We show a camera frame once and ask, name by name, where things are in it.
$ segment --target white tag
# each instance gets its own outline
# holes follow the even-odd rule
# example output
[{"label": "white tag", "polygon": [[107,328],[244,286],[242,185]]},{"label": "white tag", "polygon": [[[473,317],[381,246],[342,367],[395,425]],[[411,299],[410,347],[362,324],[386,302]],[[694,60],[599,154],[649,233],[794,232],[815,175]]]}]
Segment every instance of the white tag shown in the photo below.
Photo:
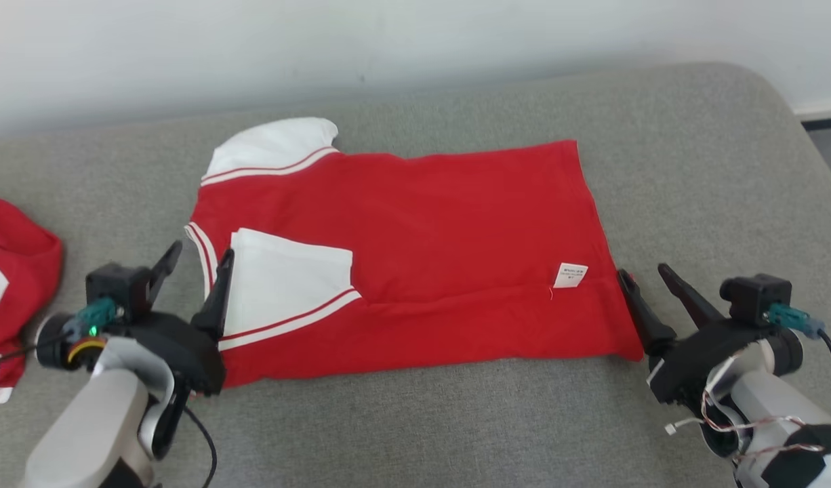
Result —
[{"label": "white tag", "polygon": [[581,280],[584,280],[584,275],[586,274],[586,272],[587,266],[563,262],[561,263],[561,269],[557,272],[557,278],[554,280],[554,287],[577,287]]}]

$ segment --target gray couch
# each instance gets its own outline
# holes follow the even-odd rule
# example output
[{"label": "gray couch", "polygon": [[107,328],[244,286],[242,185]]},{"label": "gray couch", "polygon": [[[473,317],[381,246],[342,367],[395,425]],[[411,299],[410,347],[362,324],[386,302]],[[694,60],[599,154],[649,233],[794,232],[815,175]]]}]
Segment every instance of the gray couch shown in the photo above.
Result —
[{"label": "gray couch", "polygon": [[[682,336],[693,325],[664,289],[669,262],[708,299],[729,276],[790,279],[794,303],[830,324],[831,173],[781,97],[758,75],[685,65],[440,94],[210,115],[0,141],[0,197],[66,244],[51,309],[82,306],[85,272],[152,262],[183,237],[211,152],[255,124],[320,115],[345,152],[403,157],[574,138],[618,266]],[[159,300],[201,303],[192,246]],[[831,413],[831,362],[806,343],[790,382]],[[644,363],[618,358],[494,361],[309,381],[262,381],[195,399],[218,451],[214,486],[729,487],[731,467],[686,416],[658,405]],[[84,373],[30,364],[0,405],[0,487]],[[156,470],[201,486],[208,448],[188,420]]]}]

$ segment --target red stripe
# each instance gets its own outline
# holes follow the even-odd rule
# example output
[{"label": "red stripe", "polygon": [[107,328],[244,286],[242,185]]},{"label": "red stripe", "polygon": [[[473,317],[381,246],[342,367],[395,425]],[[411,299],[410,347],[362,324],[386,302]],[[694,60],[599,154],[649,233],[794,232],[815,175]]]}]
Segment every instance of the red stripe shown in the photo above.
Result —
[{"label": "red stripe", "polygon": [[294,164],[289,164],[289,166],[283,166],[283,167],[236,167],[236,169],[230,169],[230,170],[224,171],[222,173],[217,173],[216,175],[202,176],[201,180],[202,180],[202,182],[204,182],[204,180],[208,180],[210,178],[216,178],[217,176],[228,175],[229,173],[234,173],[235,171],[256,170],[256,169],[267,169],[269,171],[279,171],[279,170],[282,170],[282,169],[289,169],[290,167],[298,166],[299,164],[301,164],[304,161],[307,161],[309,158],[313,157],[313,155],[315,155],[319,151],[325,151],[325,149],[333,149],[333,147],[325,146],[325,148],[319,148],[316,151],[313,151],[309,155],[304,157],[301,161],[298,161],[297,163],[294,163]]},{"label": "red stripe", "polygon": [[201,248],[202,258],[205,260],[205,269],[207,269],[207,276],[205,276],[205,281],[207,281],[207,289],[208,291],[211,290],[212,285],[214,282],[212,281],[212,276],[214,275],[214,270],[211,269],[211,258],[209,257],[210,254],[207,252],[207,247],[205,247],[205,242],[201,240],[201,235],[199,234],[196,229],[199,228],[199,225],[193,222],[188,223],[186,226],[192,229],[192,235],[196,238],[196,244],[199,245]]},{"label": "red stripe", "polygon": [[348,289],[348,290],[344,291],[344,293],[338,294],[338,296],[336,296],[336,297],[332,298],[331,300],[328,300],[328,302],[323,303],[323,304],[322,304],[322,305],[320,305],[320,306],[317,306],[317,307],[316,307],[316,308],[314,308],[313,310],[310,310],[310,312],[304,312],[304,313],[301,313],[301,315],[296,315],[296,316],[294,316],[294,317],[291,317],[291,318],[286,319],[285,321],[275,322],[275,323],[273,323],[273,324],[266,325],[265,327],[260,327],[260,328],[258,328],[258,329],[252,329],[252,330],[249,330],[249,331],[240,331],[239,333],[234,333],[234,334],[232,334],[232,335],[225,335],[225,336],[221,337],[221,338],[220,338],[220,340],[236,339],[236,338],[238,338],[238,337],[244,337],[244,336],[246,336],[246,335],[247,335],[247,336],[248,336],[248,335],[250,336],[250,334],[252,334],[252,333],[257,333],[258,331],[268,330],[268,329],[273,328],[273,327],[278,327],[279,325],[282,325],[282,324],[288,324],[289,322],[292,322],[292,321],[297,321],[298,319],[304,318],[304,317],[306,317],[307,315],[311,315],[311,314],[313,314],[313,313],[316,313],[316,312],[318,312],[318,311],[322,310],[323,308],[326,308],[326,306],[329,306],[329,305],[331,305],[332,303],[337,302],[337,301],[338,301],[338,300],[340,300],[342,297],[346,296],[346,294],[352,293],[353,291],[356,291],[356,289],[354,289],[354,288],[350,288],[350,289]]}]

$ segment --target red shirt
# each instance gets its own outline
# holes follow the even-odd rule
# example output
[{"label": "red shirt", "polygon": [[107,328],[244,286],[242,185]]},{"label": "red shirt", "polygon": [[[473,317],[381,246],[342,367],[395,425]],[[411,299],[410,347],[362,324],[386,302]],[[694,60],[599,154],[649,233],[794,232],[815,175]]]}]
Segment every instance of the red shirt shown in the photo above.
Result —
[{"label": "red shirt", "polygon": [[[21,347],[21,328],[54,296],[61,259],[56,235],[0,200],[0,356]],[[0,403],[23,371],[23,357],[0,362]]]},{"label": "red shirt", "polygon": [[187,234],[235,250],[227,386],[500,358],[642,356],[574,141],[345,155],[324,119],[214,152]]}]

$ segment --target wall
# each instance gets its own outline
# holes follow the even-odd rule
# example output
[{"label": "wall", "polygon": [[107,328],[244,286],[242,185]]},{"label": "wall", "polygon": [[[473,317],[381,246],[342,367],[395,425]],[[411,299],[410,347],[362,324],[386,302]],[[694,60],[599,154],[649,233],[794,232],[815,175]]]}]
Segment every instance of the wall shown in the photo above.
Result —
[{"label": "wall", "polygon": [[0,135],[698,60],[831,115],[831,0],[0,0]]}]

